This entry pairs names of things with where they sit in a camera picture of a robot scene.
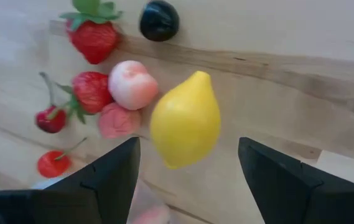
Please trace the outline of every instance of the yellow lemon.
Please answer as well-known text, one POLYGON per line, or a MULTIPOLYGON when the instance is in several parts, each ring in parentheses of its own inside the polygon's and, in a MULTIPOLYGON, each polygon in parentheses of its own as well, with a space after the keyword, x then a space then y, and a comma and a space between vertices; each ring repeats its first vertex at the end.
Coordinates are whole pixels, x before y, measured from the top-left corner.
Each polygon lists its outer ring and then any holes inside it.
POLYGON ((197 71, 160 99, 150 129, 167 167, 178 169, 203 159, 212 150, 220 126, 210 75, 197 71))

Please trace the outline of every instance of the wooden table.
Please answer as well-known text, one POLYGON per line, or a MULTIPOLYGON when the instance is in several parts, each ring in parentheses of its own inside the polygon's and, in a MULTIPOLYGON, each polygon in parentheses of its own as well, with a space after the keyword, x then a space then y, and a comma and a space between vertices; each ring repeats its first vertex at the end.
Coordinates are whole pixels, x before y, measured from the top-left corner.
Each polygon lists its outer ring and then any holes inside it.
MULTIPOLYGON (((212 76, 222 127, 210 156, 183 169, 165 168, 148 134, 153 105, 142 112, 144 122, 136 133, 141 137, 141 177, 181 223, 263 223, 238 161, 239 137, 309 164, 316 164, 322 151, 354 158, 354 63, 208 52, 126 36, 108 61, 92 66, 70 45, 62 23, 51 22, 41 35, 15 55, 0 55, 0 189, 26 189, 44 180, 35 163, 50 149, 70 147, 88 136, 72 153, 73 172, 130 137, 102 139, 96 116, 87 125, 73 119, 59 134, 43 133, 34 124, 35 113, 48 103, 39 71, 66 84, 82 71, 108 73, 123 60, 142 62, 162 94, 196 70, 212 76)), ((66 99, 57 93, 59 103, 66 99)))

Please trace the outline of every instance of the black plum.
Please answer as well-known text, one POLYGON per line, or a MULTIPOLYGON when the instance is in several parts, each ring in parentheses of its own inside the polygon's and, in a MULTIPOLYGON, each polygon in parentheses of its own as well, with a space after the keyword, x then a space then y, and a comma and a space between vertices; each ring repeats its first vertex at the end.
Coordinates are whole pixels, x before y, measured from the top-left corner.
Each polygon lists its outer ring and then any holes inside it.
POLYGON ((150 1, 142 11, 139 29, 149 40, 156 42, 169 40, 178 32, 178 13, 168 2, 150 1))

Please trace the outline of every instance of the red cherry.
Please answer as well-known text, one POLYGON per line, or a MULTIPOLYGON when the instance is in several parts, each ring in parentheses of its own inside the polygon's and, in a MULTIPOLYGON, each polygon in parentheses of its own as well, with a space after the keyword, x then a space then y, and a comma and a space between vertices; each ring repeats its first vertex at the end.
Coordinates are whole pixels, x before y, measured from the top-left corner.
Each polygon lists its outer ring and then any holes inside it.
POLYGON ((52 105, 44 111, 40 111, 35 115, 35 124, 47 133, 58 133, 66 125, 66 112, 58 110, 52 119, 48 119, 48 115, 56 108, 52 105))
POLYGON ((53 150, 45 153, 37 161, 37 170, 46 178, 62 175, 72 162, 62 151, 53 150))

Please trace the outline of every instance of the cherry stem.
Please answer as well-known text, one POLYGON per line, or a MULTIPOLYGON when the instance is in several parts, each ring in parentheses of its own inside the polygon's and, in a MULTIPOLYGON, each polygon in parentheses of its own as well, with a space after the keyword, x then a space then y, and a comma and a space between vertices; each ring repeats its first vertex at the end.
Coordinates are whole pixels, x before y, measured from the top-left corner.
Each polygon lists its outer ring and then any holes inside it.
POLYGON ((51 111, 51 113, 49 113, 49 114, 47 115, 46 118, 47 118, 48 120, 54 119, 54 117, 56 117, 56 115, 58 114, 58 112, 59 112, 60 110, 64 109, 67 105, 69 105, 69 103, 70 103, 70 102, 66 102, 66 103, 64 103, 62 106, 57 106, 55 109, 53 109, 53 110, 51 111))
POLYGON ((50 93, 50 106, 54 105, 54 90, 52 88, 52 82, 45 72, 40 72, 39 74, 44 79, 45 84, 48 87, 48 91, 50 93))
POLYGON ((80 142, 78 142, 75 146, 71 147, 70 149, 66 150, 62 155, 55 158, 56 161, 61 160, 64 156, 66 156, 69 152, 72 152, 75 148, 77 148, 81 143, 87 140, 87 137, 83 138, 80 142))

